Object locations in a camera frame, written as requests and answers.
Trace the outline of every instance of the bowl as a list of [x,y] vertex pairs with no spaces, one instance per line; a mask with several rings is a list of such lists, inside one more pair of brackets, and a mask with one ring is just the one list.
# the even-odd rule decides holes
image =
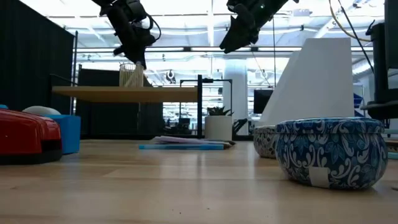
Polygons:
[[259,156],[275,159],[275,126],[254,128],[254,148]]
[[276,157],[290,180],[329,189],[367,189],[384,174],[387,147],[380,121],[315,118],[276,126]]

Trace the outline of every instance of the potted plant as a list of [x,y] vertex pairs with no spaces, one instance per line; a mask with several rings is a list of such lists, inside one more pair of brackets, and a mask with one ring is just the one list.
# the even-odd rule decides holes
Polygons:
[[232,114],[225,107],[207,108],[208,116],[205,118],[205,137],[214,140],[232,140]]

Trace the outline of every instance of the wooden plank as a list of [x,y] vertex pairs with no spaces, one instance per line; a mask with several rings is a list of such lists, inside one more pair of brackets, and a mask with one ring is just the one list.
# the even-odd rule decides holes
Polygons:
[[398,139],[385,138],[384,139],[389,152],[398,152]]
[[197,102],[197,88],[53,86],[52,91],[94,103]]

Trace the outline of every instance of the blue pencil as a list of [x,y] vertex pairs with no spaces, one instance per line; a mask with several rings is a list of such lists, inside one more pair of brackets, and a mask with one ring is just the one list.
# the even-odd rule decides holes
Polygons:
[[162,150],[223,150],[222,144],[145,144],[139,149],[162,149]]
[[388,158],[389,159],[398,159],[398,152],[389,152]]

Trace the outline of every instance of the red object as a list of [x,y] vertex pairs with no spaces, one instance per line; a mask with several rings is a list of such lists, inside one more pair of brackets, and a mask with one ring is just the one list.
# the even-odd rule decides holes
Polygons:
[[[10,159],[13,156],[11,159],[16,162],[26,160],[17,163],[43,163],[57,160],[59,151],[62,155],[61,132],[55,121],[29,113],[0,109],[0,159]],[[48,154],[52,155],[52,159],[43,158]],[[32,155],[36,162],[29,161],[27,156]]]

